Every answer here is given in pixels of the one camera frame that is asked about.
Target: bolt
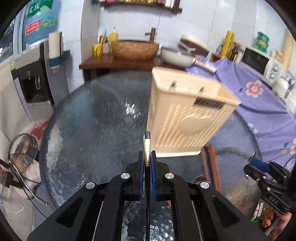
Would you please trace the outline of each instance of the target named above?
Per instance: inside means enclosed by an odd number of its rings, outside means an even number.
[[[209,185],[208,182],[201,182],[201,183],[200,183],[200,186],[201,186],[201,188],[203,188],[203,189],[207,189],[207,188],[210,187],[210,185]]]
[[[128,179],[128,178],[130,178],[130,176],[131,176],[131,175],[129,175],[129,174],[126,173],[126,172],[123,173],[123,174],[121,174],[121,178],[122,178],[122,179]]]
[[[167,179],[173,179],[174,177],[175,177],[175,175],[173,174],[173,173],[167,173],[167,174],[165,174],[165,177],[167,178]]]
[[[85,186],[86,186],[87,189],[93,189],[95,187],[95,183],[89,182]]]

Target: green container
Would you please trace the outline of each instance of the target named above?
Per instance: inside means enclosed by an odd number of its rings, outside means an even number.
[[[268,48],[269,38],[264,33],[258,32],[258,37],[256,40],[257,41],[255,44],[255,48],[266,53]]]

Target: white pan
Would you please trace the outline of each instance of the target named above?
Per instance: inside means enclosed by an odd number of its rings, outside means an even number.
[[[193,64],[209,71],[210,73],[214,74],[216,73],[216,68],[205,65],[204,63],[198,61],[195,58],[195,55],[188,53],[188,52],[182,52],[178,49],[168,48],[168,47],[161,47],[160,50],[160,57],[167,62],[168,64],[179,66],[179,67],[189,67]]]

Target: bronze faucet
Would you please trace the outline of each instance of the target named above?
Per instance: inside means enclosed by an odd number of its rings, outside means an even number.
[[[149,34],[150,34],[149,42],[154,43],[154,38],[155,38],[155,35],[156,35],[156,28],[151,28],[151,32],[145,33],[145,35],[149,35]]]

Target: red label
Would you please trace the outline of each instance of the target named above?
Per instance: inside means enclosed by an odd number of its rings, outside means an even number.
[[[33,32],[34,30],[40,28],[40,23],[41,23],[41,21],[38,20],[38,21],[35,21],[35,22],[29,24],[26,27],[26,34],[29,34],[30,32]]]

